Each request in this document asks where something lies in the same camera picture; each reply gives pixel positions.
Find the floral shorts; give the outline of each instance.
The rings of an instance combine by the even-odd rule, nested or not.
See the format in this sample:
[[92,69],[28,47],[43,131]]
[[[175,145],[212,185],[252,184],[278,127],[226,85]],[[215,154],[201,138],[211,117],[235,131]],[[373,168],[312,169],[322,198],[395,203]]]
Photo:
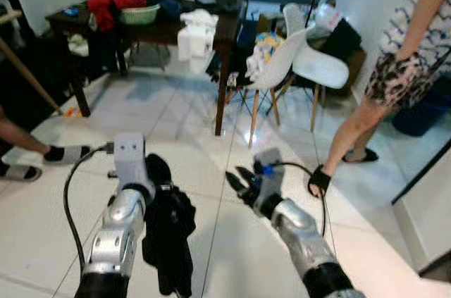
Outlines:
[[365,89],[365,96],[390,108],[410,108],[421,101],[438,76],[424,68],[417,53],[396,61],[394,54],[379,57]]

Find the red cloth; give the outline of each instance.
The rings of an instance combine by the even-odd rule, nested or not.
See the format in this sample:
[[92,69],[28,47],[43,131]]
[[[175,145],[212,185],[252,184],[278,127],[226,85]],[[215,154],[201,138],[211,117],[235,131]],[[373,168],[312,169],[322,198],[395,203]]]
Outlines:
[[142,8],[146,0],[88,0],[88,8],[96,16],[97,25],[102,32],[107,32],[114,27],[114,18],[110,7],[114,5],[117,9]]

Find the green basket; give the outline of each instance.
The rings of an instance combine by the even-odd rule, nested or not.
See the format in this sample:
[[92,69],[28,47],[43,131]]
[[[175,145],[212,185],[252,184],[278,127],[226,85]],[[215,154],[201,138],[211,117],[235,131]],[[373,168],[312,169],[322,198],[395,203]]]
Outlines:
[[145,8],[125,8],[121,12],[120,20],[126,25],[149,25],[155,21],[159,9],[159,4]]

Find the blue bin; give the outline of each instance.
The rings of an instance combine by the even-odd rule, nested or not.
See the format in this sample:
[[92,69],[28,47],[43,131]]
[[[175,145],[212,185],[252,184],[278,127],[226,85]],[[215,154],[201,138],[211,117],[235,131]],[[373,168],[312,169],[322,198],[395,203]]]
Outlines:
[[440,90],[443,88],[434,87],[417,105],[401,110],[393,118],[395,128],[414,137],[426,134],[439,119],[451,110],[451,96]]

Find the white chair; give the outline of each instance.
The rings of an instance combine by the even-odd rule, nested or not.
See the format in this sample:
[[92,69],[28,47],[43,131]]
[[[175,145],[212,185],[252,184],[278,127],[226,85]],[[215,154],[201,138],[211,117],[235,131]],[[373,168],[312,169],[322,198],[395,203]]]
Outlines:
[[[287,4],[283,9],[283,15],[287,24],[288,36],[293,32],[304,29],[304,17],[298,5]],[[311,80],[316,84],[310,122],[310,131],[313,132],[320,85],[323,86],[323,95],[326,92],[326,87],[341,89],[346,84],[350,71],[346,64],[338,58],[312,49],[307,44],[307,37],[305,36],[302,38],[299,51],[293,60],[292,70],[296,75]],[[286,92],[292,81],[293,79],[290,79],[287,82],[278,98]]]
[[289,36],[272,55],[271,60],[265,65],[257,81],[251,85],[247,85],[246,93],[249,89],[255,89],[254,105],[252,107],[251,132],[249,137],[249,148],[252,146],[252,138],[254,136],[255,125],[257,123],[257,110],[259,106],[260,89],[269,89],[273,102],[274,115],[276,116],[277,125],[280,125],[280,116],[277,109],[276,93],[274,87],[283,81],[287,75],[293,59],[297,53],[299,45],[306,41],[307,29],[301,30]]

